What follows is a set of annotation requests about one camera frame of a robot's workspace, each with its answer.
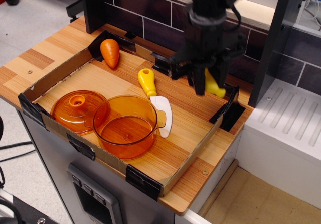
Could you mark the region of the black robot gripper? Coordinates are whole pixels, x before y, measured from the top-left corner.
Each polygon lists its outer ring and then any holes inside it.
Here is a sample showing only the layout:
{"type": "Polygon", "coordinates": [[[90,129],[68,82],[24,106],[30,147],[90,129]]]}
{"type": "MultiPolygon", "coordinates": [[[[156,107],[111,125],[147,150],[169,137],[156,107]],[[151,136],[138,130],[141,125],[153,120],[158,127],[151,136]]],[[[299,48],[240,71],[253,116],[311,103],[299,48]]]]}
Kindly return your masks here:
{"type": "Polygon", "coordinates": [[[203,26],[186,20],[184,43],[168,58],[169,76],[175,80],[186,76],[196,95],[204,95],[207,67],[223,88],[230,60],[244,53],[245,35],[238,28],[225,28],[224,23],[203,26]]]}

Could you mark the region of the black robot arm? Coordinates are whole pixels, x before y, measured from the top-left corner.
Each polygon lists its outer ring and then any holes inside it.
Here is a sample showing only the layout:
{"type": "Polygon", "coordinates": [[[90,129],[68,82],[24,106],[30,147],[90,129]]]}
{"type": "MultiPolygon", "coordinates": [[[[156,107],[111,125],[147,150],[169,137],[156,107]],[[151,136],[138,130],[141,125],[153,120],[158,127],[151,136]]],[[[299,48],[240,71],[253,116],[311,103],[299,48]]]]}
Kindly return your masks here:
{"type": "Polygon", "coordinates": [[[178,79],[186,76],[197,95],[204,95],[205,71],[208,70],[222,88],[227,79],[232,58],[244,53],[244,36],[237,33],[237,26],[224,26],[227,9],[238,21],[236,0],[192,0],[184,12],[184,45],[168,58],[169,76],[178,79]]]}

